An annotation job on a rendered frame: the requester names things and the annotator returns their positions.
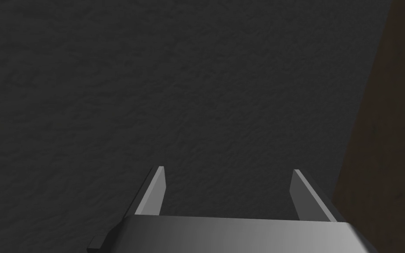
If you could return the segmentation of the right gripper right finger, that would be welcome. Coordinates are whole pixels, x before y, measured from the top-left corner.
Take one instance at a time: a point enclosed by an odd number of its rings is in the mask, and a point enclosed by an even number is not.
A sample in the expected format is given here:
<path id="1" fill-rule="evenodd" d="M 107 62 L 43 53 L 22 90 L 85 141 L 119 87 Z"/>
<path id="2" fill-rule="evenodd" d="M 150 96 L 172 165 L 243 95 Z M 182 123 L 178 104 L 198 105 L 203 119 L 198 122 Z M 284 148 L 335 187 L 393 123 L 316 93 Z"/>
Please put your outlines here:
<path id="1" fill-rule="evenodd" d="M 308 171 L 293 171 L 289 192 L 300 220 L 346 221 Z"/>

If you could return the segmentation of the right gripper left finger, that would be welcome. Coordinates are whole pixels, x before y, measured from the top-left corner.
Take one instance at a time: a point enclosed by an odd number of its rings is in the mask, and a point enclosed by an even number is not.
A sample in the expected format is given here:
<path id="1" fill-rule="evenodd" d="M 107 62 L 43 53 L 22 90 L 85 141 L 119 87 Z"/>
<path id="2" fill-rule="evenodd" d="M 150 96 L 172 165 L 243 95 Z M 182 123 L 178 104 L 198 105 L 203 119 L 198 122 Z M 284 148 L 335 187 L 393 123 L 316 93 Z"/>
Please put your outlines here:
<path id="1" fill-rule="evenodd" d="M 166 191 L 166 177 L 163 166 L 153 166 L 133 201 L 128 207 L 127 216 L 159 215 Z"/>

